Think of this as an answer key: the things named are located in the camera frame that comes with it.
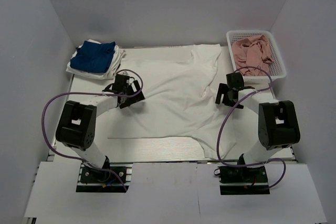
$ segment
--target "white panel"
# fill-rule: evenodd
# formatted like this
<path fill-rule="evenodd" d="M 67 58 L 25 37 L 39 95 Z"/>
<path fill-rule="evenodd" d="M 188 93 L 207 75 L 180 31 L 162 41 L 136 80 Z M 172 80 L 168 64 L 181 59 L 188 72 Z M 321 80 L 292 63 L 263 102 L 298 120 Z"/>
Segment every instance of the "white panel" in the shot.
<path fill-rule="evenodd" d="M 285 0 L 51 0 L 75 45 L 225 43 L 229 30 L 269 30 Z"/>
<path fill-rule="evenodd" d="M 40 161 L 44 104 L 69 89 L 65 67 L 75 49 L 49 0 L 0 0 L 1 223 L 22 222 Z M 63 99 L 50 106 L 52 138 Z"/>
<path fill-rule="evenodd" d="M 301 142 L 299 161 L 308 164 L 328 222 L 336 222 L 336 0 L 287 0 L 272 33 L 287 78 L 275 89 L 294 102 Z"/>
<path fill-rule="evenodd" d="M 124 224 L 201 224 L 197 164 L 156 163 L 133 166 L 124 199 Z"/>
<path fill-rule="evenodd" d="M 198 165 L 196 180 L 204 224 L 315 224 L 325 216 L 306 165 L 287 165 L 284 179 L 270 195 L 220 195 L 216 165 Z M 269 183 L 281 175 L 283 165 L 268 164 Z"/>
<path fill-rule="evenodd" d="M 221 196 L 216 165 L 135 164 L 129 191 L 76 193 L 80 163 L 42 162 L 25 213 L 43 224 L 319 223 L 325 217 L 306 165 L 288 165 L 270 195 Z M 267 165 L 270 183 L 282 165 Z"/>
<path fill-rule="evenodd" d="M 51 223 L 122 223 L 124 193 L 77 193 L 79 161 L 41 162 L 25 217 Z"/>

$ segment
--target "white platform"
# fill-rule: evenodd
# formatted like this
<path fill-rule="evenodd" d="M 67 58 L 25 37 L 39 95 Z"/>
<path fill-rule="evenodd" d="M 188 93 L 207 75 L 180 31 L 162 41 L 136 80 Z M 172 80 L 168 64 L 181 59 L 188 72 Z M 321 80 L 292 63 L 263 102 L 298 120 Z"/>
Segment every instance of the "white platform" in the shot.
<path fill-rule="evenodd" d="M 126 58 L 141 58 L 148 60 L 171 60 L 184 61 L 190 55 L 191 46 L 185 47 L 164 47 L 164 48 L 132 48 L 125 49 Z M 211 88 L 216 92 L 220 82 L 226 82 L 226 74 L 233 71 L 228 47 L 222 47 L 222 54 L 218 59 L 218 72 L 211 84 Z M 111 80 L 89 80 L 75 76 L 72 82 L 71 91 L 79 92 L 101 92 Z M 87 99 L 85 95 L 71 95 L 70 100 L 83 101 Z M 225 159 L 238 159 L 239 156 L 249 150 L 257 141 L 251 138 L 251 132 L 257 131 L 258 117 L 249 109 L 236 110 L 233 114 L 235 124 L 235 134 L 237 144 L 226 155 Z M 205 160 L 203 149 L 199 143 L 189 137 L 167 137 L 167 138 L 142 138 L 142 139 L 108 139 L 107 127 L 108 117 L 106 114 L 97 118 L 95 143 L 110 158 L 111 162 L 154 162 L 154 161 L 199 161 Z M 75 155 L 75 153 L 57 144 L 57 149 L 65 154 Z M 292 159 L 293 155 L 289 148 L 278 152 L 276 157 Z M 55 161 L 62 159 L 56 156 Z"/>
<path fill-rule="evenodd" d="M 221 196 L 214 164 L 137 163 L 124 193 L 76 193 L 79 161 L 42 162 L 25 217 L 36 224 L 314 224 L 325 216 L 308 168 L 291 164 L 270 195 Z M 283 166 L 267 164 L 270 183 Z"/>

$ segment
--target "pink cloth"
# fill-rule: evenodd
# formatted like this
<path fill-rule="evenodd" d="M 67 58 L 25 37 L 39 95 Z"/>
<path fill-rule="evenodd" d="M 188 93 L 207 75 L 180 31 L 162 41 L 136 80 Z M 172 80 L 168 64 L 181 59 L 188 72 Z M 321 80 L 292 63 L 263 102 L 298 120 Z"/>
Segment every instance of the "pink cloth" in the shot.
<path fill-rule="evenodd" d="M 273 63 L 268 38 L 265 35 L 251 36 L 237 40 L 232 44 L 236 67 L 254 66 L 269 73 L 269 65 Z M 265 76 L 258 69 L 242 69 L 243 76 Z"/>

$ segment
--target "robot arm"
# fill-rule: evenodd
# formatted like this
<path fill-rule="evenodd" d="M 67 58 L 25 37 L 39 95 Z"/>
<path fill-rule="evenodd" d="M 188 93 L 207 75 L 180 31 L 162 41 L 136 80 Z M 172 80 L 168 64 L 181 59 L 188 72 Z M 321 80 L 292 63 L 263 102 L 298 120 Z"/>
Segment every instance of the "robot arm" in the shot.
<path fill-rule="evenodd" d="M 220 103 L 222 95 L 222 102 L 233 106 L 241 98 L 256 91 L 253 87 L 244 85 L 240 72 L 230 73 L 226 78 L 227 84 L 219 85 L 217 104 Z M 299 142 L 300 131 L 291 101 L 278 101 L 257 92 L 242 101 L 237 108 L 242 109 L 245 106 L 258 114 L 259 141 L 240 157 L 238 164 L 266 162 L 281 149 Z"/>
<path fill-rule="evenodd" d="M 139 89 L 138 81 L 134 80 L 130 83 L 129 76 L 117 74 L 115 82 L 108 85 L 103 92 L 133 95 Z M 125 108 L 144 99 L 142 92 L 140 92 L 131 98 L 98 96 L 85 102 L 67 101 L 56 129 L 56 140 L 71 148 L 90 164 L 109 169 L 109 159 L 102 154 L 93 142 L 96 118 L 109 109 Z"/>

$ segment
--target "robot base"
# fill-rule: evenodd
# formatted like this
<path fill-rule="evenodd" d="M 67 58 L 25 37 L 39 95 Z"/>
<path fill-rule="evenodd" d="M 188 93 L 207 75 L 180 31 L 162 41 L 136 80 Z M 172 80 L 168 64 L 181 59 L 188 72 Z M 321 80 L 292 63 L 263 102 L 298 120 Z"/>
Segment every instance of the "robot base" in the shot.
<path fill-rule="evenodd" d="M 110 167 L 112 171 L 117 173 L 128 189 L 132 173 L 131 165 L 116 165 Z M 97 173 L 97 170 L 81 166 L 79 179 L 76 187 L 77 193 L 124 193 L 125 189 L 113 175 L 104 175 Z"/>
<path fill-rule="evenodd" d="M 264 166 L 256 168 L 219 167 L 221 195 L 269 194 L 268 178 Z"/>

